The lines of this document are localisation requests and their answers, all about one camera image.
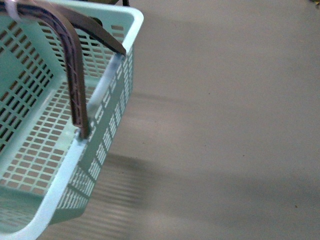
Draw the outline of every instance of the plastic handle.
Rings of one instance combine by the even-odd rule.
[[[3,1],[0,2],[0,11],[6,11]],[[82,50],[76,30],[55,8],[46,4],[42,5],[41,2],[34,4],[31,1],[21,0],[17,4],[17,12],[21,17],[29,17],[46,23],[59,37],[64,50],[72,123],[80,128],[82,138],[88,137],[89,124],[86,108]]]
[[[46,23],[59,37],[64,50],[72,123],[80,128],[80,136],[87,138],[89,135],[89,121],[82,48],[74,27],[96,38],[114,52],[125,55],[125,48],[93,19],[58,4],[37,0],[20,0],[16,5],[16,10],[19,17],[29,17]],[[0,0],[0,13],[7,14],[4,0]]]
[[[50,3],[46,1],[41,3],[57,9],[59,13],[67,18],[75,28],[81,29],[107,48],[116,53],[126,55],[126,49],[123,47],[123,45],[92,18],[56,3]]]

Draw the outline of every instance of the plastic basket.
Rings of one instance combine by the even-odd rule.
[[[131,7],[51,1],[99,19],[126,57],[77,30],[90,134],[69,106],[64,52],[47,26],[0,16],[0,239],[36,239],[85,210],[133,87],[133,43],[143,15]]]

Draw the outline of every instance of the floor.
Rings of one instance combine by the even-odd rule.
[[[131,0],[134,91],[85,214],[40,240],[318,240],[320,10]]]

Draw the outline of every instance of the basket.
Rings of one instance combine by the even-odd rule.
[[[0,16],[0,239],[36,239],[49,224],[85,211],[133,87],[140,11],[51,1],[99,19],[126,49],[113,53],[77,30],[84,68],[88,138],[73,125],[64,51],[39,22]]]

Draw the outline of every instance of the white strap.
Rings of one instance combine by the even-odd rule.
[[[5,9],[13,20],[15,20],[16,22],[23,22],[23,20],[19,16],[18,9],[17,9],[18,1],[19,0],[4,0]]]

